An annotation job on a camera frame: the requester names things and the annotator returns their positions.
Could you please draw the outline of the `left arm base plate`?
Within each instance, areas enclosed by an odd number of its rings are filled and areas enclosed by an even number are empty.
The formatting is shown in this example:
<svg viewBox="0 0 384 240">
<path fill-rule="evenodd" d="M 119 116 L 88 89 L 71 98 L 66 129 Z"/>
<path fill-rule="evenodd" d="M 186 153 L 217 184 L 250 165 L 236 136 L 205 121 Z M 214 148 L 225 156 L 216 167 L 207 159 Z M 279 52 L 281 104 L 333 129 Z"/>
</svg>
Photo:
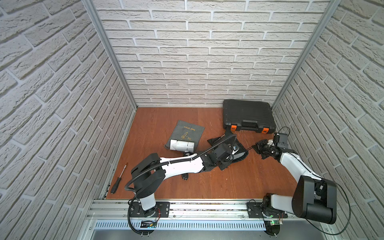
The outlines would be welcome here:
<svg viewBox="0 0 384 240">
<path fill-rule="evenodd" d="M 130 207 L 130 217 L 131 218 L 167 218 L 170 211 L 170 202 L 156 202 L 156 205 L 149 209 L 144 210 L 142 204 L 138 201 L 134 201 Z"/>
</svg>

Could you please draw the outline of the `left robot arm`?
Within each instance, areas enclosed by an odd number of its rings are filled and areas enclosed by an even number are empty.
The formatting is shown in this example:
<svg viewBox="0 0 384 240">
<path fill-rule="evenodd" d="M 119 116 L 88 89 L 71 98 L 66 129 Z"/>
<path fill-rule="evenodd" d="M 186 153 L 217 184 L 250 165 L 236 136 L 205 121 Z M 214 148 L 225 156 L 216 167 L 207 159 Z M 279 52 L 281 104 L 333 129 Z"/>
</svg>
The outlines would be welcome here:
<svg viewBox="0 0 384 240">
<path fill-rule="evenodd" d="M 131 170 L 132 179 L 125 185 L 126 191 L 134 193 L 146 214 L 158 210 L 155 192 L 166 179 L 185 174 L 210 172 L 216 167 L 224 170 L 235 159 L 233 151 L 237 135 L 218 139 L 205 151 L 179 158 L 160 158 L 150 154 Z"/>
</svg>

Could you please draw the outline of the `black drawstring bag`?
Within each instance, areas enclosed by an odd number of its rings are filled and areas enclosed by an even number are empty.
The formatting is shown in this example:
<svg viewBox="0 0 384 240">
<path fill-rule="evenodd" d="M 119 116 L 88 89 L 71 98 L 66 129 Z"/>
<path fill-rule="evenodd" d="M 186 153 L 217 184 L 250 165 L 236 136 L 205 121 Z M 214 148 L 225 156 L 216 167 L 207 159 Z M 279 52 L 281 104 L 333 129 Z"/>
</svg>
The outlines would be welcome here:
<svg viewBox="0 0 384 240">
<path fill-rule="evenodd" d="M 209 140 L 207 140 L 207 142 L 211 146 L 213 146 L 217 142 L 224 140 L 225 138 L 228 138 L 229 136 L 233 136 L 233 135 L 234 134 L 230 134 L 228 136 L 222 135 L 222 136 L 217 137 L 217 138 L 209 139 Z M 232 164 L 241 162 L 242 160 L 244 160 L 249 155 L 249 150 L 247 150 L 237 139 L 234 140 L 234 137 L 225 141 L 225 144 L 230 145 L 232 147 L 232 153 L 233 153 Z"/>
</svg>

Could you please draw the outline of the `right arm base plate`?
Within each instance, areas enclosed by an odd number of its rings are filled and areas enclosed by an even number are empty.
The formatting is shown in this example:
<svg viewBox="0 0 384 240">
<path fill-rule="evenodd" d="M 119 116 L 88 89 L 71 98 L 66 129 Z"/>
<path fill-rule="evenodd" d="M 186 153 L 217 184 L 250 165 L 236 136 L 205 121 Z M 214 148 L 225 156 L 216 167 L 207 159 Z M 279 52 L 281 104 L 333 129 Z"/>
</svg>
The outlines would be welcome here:
<svg viewBox="0 0 384 240">
<path fill-rule="evenodd" d="M 276 210 L 270 207 L 265 206 L 262 202 L 257 202 L 254 199 L 251 199 L 247 202 L 247 210 L 250 219 L 262 218 L 262 219 L 285 219 L 288 217 L 288 214 L 284 211 Z"/>
</svg>

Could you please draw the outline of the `white hair dryer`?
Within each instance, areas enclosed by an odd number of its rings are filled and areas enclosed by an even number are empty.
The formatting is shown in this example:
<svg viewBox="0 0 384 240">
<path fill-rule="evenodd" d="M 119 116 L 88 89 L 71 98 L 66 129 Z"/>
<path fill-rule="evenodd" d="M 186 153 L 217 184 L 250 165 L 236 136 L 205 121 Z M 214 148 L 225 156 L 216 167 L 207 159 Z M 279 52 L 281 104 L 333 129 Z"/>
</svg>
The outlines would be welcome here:
<svg viewBox="0 0 384 240">
<path fill-rule="evenodd" d="M 190 156 L 194 153 L 195 143 L 180 140 L 170 140 L 170 150 L 184 152 L 185 156 Z"/>
</svg>

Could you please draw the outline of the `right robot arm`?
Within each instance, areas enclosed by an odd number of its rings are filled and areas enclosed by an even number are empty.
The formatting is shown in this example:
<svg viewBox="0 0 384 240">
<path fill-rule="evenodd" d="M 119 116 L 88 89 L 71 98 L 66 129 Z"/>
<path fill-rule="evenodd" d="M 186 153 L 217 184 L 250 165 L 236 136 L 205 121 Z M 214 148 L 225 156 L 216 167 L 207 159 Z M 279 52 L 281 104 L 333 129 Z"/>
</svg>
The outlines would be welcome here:
<svg viewBox="0 0 384 240">
<path fill-rule="evenodd" d="M 338 188 L 340 188 L 345 195 L 349 209 L 345 226 L 334 234 L 326 233 L 320 228 L 316 228 L 316 230 L 329 236 L 341 235 L 347 230 L 352 217 L 351 203 L 346 191 L 339 183 L 315 173 L 304 163 L 297 152 L 289 149 L 288 136 L 284 133 L 274 133 L 273 139 L 264 139 L 251 146 L 263 160 L 271 157 L 278 161 L 297 182 L 292 197 L 268 193 L 263 198 L 263 205 L 268 210 L 294 214 L 298 218 L 305 219 L 312 226 L 314 224 L 311 221 L 333 225 L 337 220 L 337 196 Z"/>
</svg>

